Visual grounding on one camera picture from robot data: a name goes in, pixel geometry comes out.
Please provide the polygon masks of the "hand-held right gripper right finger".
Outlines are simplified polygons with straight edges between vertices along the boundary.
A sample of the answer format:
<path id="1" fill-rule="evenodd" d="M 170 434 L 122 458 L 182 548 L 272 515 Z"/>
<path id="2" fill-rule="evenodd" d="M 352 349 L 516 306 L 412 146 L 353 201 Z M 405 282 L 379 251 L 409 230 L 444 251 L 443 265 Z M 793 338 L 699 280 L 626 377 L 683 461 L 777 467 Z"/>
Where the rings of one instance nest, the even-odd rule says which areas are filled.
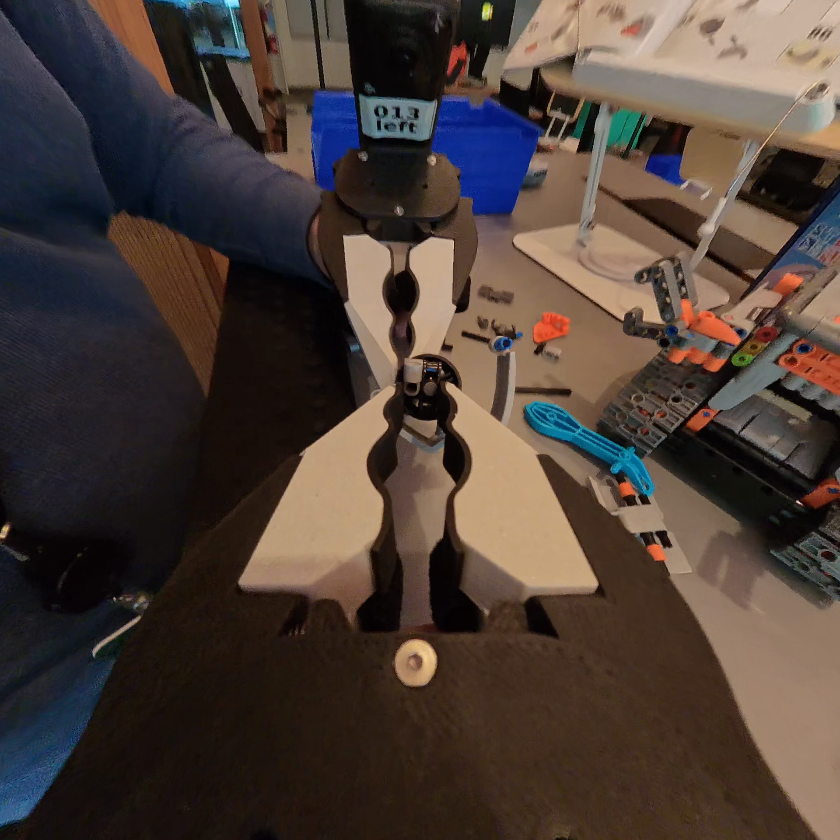
<path id="1" fill-rule="evenodd" d="M 592 595 L 599 582 L 550 478 L 560 470 L 454 385 L 440 397 L 454 482 L 429 557 L 436 628 L 474 632 L 495 606 Z"/>

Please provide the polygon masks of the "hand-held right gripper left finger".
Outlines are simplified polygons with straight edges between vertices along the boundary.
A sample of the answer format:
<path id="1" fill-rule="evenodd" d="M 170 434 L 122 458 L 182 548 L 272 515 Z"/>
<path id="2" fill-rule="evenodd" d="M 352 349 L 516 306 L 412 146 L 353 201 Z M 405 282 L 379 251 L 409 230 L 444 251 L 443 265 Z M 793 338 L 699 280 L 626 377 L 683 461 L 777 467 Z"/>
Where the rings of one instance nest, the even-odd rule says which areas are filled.
<path id="1" fill-rule="evenodd" d="M 288 482 L 240 590 L 335 601 L 366 632 L 398 629 L 403 565 L 386 482 L 403 409 L 402 387 L 388 385 L 284 465 Z"/>

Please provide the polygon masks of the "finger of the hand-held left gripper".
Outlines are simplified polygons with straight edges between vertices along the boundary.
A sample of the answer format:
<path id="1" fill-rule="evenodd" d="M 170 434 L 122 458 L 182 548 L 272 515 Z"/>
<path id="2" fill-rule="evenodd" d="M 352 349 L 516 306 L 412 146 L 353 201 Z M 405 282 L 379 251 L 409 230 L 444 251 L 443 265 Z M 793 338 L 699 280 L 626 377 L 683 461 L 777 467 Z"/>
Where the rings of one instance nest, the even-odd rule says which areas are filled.
<path id="1" fill-rule="evenodd" d="M 430 237 L 406 253 L 406 272 L 412 281 L 413 304 L 407 310 L 403 359 L 435 354 L 455 315 L 453 302 L 455 243 Z"/>
<path id="2" fill-rule="evenodd" d="M 396 381 L 392 345 L 394 313 L 385 298 L 392 277 L 391 250 L 368 235 L 343 236 L 347 300 L 345 311 L 380 389 Z"/>

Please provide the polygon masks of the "blue plastic separator tool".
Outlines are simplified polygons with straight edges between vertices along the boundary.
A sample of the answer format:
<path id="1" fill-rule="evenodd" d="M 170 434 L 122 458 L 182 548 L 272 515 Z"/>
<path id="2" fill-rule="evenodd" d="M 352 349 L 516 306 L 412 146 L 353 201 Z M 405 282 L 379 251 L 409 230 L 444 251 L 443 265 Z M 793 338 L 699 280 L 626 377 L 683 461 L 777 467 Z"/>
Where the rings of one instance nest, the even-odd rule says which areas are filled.
<path id="1" fill-rule="evenodd" d="M 530 402 L 523 415 L 536 433 L 573 447 L 603 462 L 614 476 L 623 475 L 648 497 L 655 493 L 655 483 L 634 446 L 622 446 L 582 425 L 562 407 L 548 402 Z"/>

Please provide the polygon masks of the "blue storage bin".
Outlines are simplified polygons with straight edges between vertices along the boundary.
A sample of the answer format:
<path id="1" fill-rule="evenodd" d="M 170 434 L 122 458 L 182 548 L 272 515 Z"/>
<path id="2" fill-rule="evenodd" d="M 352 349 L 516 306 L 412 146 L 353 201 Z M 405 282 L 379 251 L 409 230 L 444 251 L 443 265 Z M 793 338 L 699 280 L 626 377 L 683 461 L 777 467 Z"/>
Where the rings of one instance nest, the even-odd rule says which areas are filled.
<path id="1" fill-rule="evenodd" d="M 460 169 L 461 194 L 476 216 L 510 215 L 537 148 L 539 128 L 497 101 L 442 100 L 433 152 Z M 317 184 L 334 189 L 333 166 L 359 146 L 353 94 L 316 91 L 311 109 L 311 155 Z"/>

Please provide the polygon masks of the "grey flap assembly orange bushes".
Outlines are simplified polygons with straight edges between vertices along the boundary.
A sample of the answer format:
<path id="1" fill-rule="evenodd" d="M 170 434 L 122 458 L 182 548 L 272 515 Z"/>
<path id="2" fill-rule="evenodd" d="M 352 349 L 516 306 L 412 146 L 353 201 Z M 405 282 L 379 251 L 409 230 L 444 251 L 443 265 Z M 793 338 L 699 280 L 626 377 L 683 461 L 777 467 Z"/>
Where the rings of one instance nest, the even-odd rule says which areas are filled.
<path id="1" fill-rule="evenodd" d="M 656 562 L 672 575 L 692 572 L 676 536 L 666 526 L 656 500 L 645 495 L 624 475 L 590 477 L 595 500 L 635 538 Z"/>

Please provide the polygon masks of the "black studded panel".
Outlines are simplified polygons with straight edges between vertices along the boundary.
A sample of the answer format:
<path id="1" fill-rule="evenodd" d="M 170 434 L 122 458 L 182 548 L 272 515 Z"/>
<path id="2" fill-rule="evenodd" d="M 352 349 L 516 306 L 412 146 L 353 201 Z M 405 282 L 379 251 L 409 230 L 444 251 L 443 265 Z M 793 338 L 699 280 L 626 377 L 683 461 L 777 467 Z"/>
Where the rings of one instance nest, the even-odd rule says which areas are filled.
<path id="1" fill-rule="evenodd" d="M 303 451 L 354 409 L 338 294 L 231 265 L 182 559 L 168 585 L 236 580 Z"/>

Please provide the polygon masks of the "white book stand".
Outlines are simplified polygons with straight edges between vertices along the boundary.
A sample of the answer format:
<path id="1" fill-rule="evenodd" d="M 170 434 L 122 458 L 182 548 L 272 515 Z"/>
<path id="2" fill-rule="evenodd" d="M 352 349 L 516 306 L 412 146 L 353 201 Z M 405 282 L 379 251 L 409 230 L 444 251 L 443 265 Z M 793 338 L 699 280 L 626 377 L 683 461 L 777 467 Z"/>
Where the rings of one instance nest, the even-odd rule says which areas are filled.
<path id="1" fill-rule="evenodd" d="M 765 145 L 800 140 L 824 130 L 835 117 L 838 88 L 824 71 L 691 65 L 651 55 L 619 56 L 588 49 L 567 77 L 556 83 L 601 104 L 577 224 L 518 234 L 515 248 L 539 263 L 599 308 L 622 319 L 640 307 L 659 322 L 654 293 L 634 275 L 659 259 L 628 234 L 595 221 L 595 203 L 606 159 L 608 133 L 617 108 L 691 125 L 680 176 L 686 189 L 717 200 L 699 226 L 700 242 L 687 256 L 696 283 L 696 308 L 718 309 L 726 290 L 700 274 L 722 219 Z"/>

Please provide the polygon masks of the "grey orange tracked toy robot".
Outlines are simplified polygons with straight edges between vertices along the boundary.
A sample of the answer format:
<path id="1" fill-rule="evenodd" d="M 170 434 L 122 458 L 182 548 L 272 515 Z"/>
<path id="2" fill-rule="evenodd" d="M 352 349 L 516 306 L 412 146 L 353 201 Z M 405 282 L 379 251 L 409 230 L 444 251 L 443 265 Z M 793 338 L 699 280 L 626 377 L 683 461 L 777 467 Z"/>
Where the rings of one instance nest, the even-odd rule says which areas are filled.
<path id="1" fill-rule="evenodd" d="M 700 309 L 678 257 L 641 269 L 660 323 L 628 310 L 625 334 L 656 356 L 602 410 L 605 436 L 662 448 L 744 517 L 773 557 L 838 602 L 838 268 L 758 283 L 723 313 Z"/>

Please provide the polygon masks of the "person's torso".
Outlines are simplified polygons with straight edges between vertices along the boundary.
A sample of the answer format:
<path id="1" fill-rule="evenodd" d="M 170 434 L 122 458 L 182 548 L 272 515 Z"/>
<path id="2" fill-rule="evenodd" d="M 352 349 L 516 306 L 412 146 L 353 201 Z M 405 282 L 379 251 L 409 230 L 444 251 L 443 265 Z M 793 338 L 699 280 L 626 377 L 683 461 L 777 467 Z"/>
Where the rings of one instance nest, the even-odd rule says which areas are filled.
<path id="1" fill-rule="evenodd" d="M 2 2 L 2 509 L 104 541 L 125 581 L 179 558 L 203 390 L 109 238 L 164 222 L 184 110 L 83 2 Z"/>

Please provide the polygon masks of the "instruction booklet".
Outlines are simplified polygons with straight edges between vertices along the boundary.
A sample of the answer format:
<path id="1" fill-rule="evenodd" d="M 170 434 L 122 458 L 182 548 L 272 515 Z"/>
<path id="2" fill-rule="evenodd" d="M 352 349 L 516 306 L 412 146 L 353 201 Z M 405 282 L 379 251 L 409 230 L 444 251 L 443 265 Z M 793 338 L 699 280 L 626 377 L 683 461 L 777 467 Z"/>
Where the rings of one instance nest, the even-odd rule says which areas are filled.
<path id="1" fill-rule="evenodd" d="M 838 65 L 839 3 L 828 1 L 546 1 L 510 48 L 505 70 L 584 49 L 746 67 L 831 70 Z"/>

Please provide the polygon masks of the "robot kit box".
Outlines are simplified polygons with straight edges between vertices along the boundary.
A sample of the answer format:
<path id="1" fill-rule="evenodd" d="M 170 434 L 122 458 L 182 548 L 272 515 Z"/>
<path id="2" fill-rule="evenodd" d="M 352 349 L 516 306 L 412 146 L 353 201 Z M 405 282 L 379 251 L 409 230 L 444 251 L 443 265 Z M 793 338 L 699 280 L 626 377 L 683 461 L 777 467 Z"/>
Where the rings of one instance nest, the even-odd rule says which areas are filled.
<path id="1" fill-rule="evenodd" d="M 832 188 L 762 270 L 747 290 L 773 289 L 788 274 L 809 280 L 824 268 L 839 264 L 839 182 Z"/>

